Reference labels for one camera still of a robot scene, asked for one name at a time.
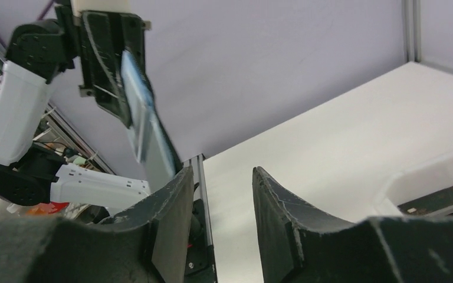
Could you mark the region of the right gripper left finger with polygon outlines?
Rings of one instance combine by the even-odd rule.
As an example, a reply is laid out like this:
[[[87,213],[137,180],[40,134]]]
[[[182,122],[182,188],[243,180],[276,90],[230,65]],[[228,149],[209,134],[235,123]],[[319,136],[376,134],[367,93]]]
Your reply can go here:
[[[0,218],[0,282],[183,282],[193,169],[134,206],[86,225]]]

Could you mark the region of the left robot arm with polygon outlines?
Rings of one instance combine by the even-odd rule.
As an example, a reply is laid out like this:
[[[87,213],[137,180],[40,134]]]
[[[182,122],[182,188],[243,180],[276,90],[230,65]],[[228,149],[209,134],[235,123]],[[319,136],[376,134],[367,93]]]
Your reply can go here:
[[[150,195],[144,180],[78,167],[34,143],[51,83],[79,58],[80,92],[117,117],[137,140],[151,92],[145,22],[128,1],[57,1],[54,19],[17,26],[0,86],[0,197],[20,206],[85,203],[127,209]]]

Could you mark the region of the black leather card holder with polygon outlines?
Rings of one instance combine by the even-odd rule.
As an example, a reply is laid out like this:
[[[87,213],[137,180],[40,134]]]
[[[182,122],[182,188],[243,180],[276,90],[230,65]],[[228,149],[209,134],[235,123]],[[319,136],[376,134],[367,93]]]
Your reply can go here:
[[[136,161],[146,172],[148,189],[153,193],[172,180],[180,168],[157,115],[149,81],[128,50],[122,53],[121,76],[132,120],[127,136]]]

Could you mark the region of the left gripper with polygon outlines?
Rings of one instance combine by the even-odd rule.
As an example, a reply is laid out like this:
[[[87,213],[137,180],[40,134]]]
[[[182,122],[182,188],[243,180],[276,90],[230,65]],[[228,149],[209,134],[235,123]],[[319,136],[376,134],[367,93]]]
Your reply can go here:
[[[132,12],[130,4],[55,4],[61,45],[56,72],[74,67],[79,58],[81,93],[97,105],[132,125],[127,97],[136,92],[152,95],[146,74],[145,31],[150,23]]]

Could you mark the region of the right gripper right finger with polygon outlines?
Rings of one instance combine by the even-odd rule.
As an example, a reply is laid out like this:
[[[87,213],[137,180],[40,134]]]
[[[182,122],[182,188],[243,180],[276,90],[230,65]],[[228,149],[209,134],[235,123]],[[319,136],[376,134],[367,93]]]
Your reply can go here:
[[[330,215],[252,171],[265,282],[453,282],[453,216]]]

